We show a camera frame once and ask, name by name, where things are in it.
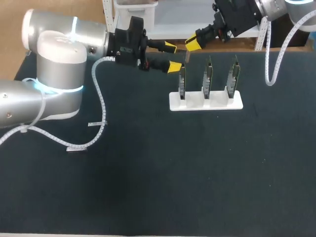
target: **robotic arm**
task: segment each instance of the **robotic arm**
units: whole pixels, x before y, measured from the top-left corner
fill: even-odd
[[[241,33],[256,26],[263,17],[273,21],[286,13],[294,24],[303,16],[316,10],[313,0],[215,0],[213,25],[198,29],[186,40],[188,51],[205,48],[207,43],[216,37],[223,42],[229,41],[231,35],[237,37]],[[300,30],[316,31],[316,17],[306,21]]]
[[[37,55],[37,78],[0,81],[0,127],[75,116],[81,105],[87,59],[110,56],[118,64],[164,73],[179,71],[182,66],[146,56],[147,46],[169,53],[177,48],[148,39],[144,21],[138,17],[131,18],[129,29],[110,33],[100,23],[31,9],[24,16],[22,42]]]

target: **white spiral cable wrap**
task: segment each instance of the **white spiral cable wrap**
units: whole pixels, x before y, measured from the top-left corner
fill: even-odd
[[[275,65],[275,69],[273,72],[273,76],[272,76],[272,80],[270,81],[269,79],[269,52],[270,52],[270,41],[271,41],[271,22],[268,22],[268,29],[267,29],[267,46],[266,46],[266,60],[265,60],[265,81],[266,84],[268,86],[272,86],[274,85],[274,83],[277,80],[277,75],[278,75],[278,71],[280,69],[280,65],[282,62],[282,58],[284,56],[284,53],[286,51],[286,48],[288,46],[288,44],[290,43],[292,37],[294,36],[294,34],[297,32],[297,30],[305,23],[307,22],[309,19],[311,19],[312,17],[316,16],[316,10],[308,13],[307,15],[305,15],[301,20],[299,20],[294,27],[292,28],[292,30],[290,31],[290,33],[288,33],[287,37],[285,38],[283,45],[281,47],[280,53],[278,54],[277,60],[276,60],[276,65]]]
[[[103,96],[102,96],[102,93],[101,93],[101,90],[100,90],[100,87],[99,87],[99,84],[98,84],[98,81],[97,81],[97,78],[96,78],[96,75],[95,75],[95,71],[96,71],[96,68],[97,66],[102,63],[102,62],[114,62],[115,61],[115,58],[114,57],[104,57],[104,58],[100,58],[99,60],[97,60],[93,66],[92,66],[92,71],[91,71],[91,74],[92,74],[92,79],[93,79],[93,82],[94,82],[94,85],[95,85],[95,88],[96,88],[96,91],[98,93],[98,96],[99,96],[99,99],[100,99],[100,102],[101,102],[101,107],[102,107],[102,120],[101,120],[101,126],[100,126],[100,129],[97,133],[97,135],[88,143],[85,143],[85,144],[81,144],[81,145],[76,145],[76,144],[72,144],[72,143],[69,143],[69,142],[65,142],[61,139],[59,139],[58,137],[55,137],[54,135],[50,134],[49,132],[46,132],[45,130],[41,129],[41,128],[38,128],[38,127],[35,127],[35,126],[31,126],[31,127],[28,127],[28,125],[22,125],[22,126],[19,126],[19,127],[15,127],[14,129],[8,131],[5,135],[3,135],[1,138],[0,138],[0,145],[5,142],[10,136],[12,136],[14,133],[18,132],[18,131],[21,131],[21,130],[24,130],[24,129],[29,129],[29,130],[33,130],[35,132],[38,132],[48,138],[50,138],[51,140],[55,141],[55,142],[58,142],[59,144],[61,145],[64,145],[66,147],[70,147],[70,148],[74,148],[74,149],[85,149],[89,146],[91,146],[92,144],[94,144],[101,136],[103,130],[104,130],[104,127],[105,127],[105,123],[106,123],[106,109],[105,109],[105,103],[104,103],[104,100],[103,100]]]

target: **black tabletop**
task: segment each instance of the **black tabletop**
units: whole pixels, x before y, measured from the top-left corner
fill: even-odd
[[[234,55],[211,54],[212,90],[224,88]],[[187,91],[200,90],[208,56],[191,56]],[[286,53],[273,87],[263,53],[237,56],[238,111],[172,112],[176,74],[100,65],[108,125],[96,144],[69,154],[29,131],[0,146],[0,232],[315,236],[316,55]],[[78,144],[95,136],[90,69],[79,114],[39,127]],[[16,79],[35,76],[30,55]]]

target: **white stand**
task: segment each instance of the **white stand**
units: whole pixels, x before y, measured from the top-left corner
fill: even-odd
[[[225,87],[222,91],[210,91],[209,99],[204,99],[202,91],[186,91],[186,99],[180,99],[179,92],[169,94],[171,111],[195,111],[195,110],[241,110],[243,108],[239,91],[235,91],[233,99],[230,99]]]

